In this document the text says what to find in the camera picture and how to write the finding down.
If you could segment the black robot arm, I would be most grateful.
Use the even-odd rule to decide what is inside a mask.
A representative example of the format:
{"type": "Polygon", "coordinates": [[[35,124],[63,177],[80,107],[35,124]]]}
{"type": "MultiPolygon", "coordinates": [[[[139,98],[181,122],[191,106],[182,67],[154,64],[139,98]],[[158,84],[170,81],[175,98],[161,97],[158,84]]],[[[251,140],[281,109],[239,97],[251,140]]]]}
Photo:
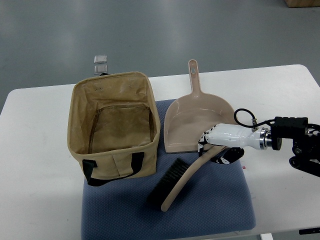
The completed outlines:
{"type": "Polygon", "coordinates": [[[281,116],[258,123],[255,115],[246,108],[237,109],[233,118],[238,125],[253,130],[257,130],[262,125],[268,125],[270,133],[266,133],[262,139],[273,150],[281,149],[282,139],[291,139],[294,156],[289,159],[289,164],[302,172],[320,176],[320,126],[318,124],[309,123],[307,117],[281,116]],[[238,120],[237,114],[241,111],[251,115],[251,125],[238,120]]]}

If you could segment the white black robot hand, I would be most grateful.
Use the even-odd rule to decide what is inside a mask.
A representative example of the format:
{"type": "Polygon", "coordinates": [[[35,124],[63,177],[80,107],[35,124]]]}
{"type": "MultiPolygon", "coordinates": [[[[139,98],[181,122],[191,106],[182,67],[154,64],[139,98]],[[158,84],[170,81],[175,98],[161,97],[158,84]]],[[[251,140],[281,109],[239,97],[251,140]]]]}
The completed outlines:
{"type": "Polygon", "coordinates": [[[214,156],[211,161],[217,164],[232,164],[244,155],[244,147],[267,149],[267,139],[270,136],[269,129],[264,127],[253,131],[240,125],[219,123],[201,135],[197,147],[198,155],[203,155],[204,146],[207,144],[224,146],[226,149],[214,156]]]}

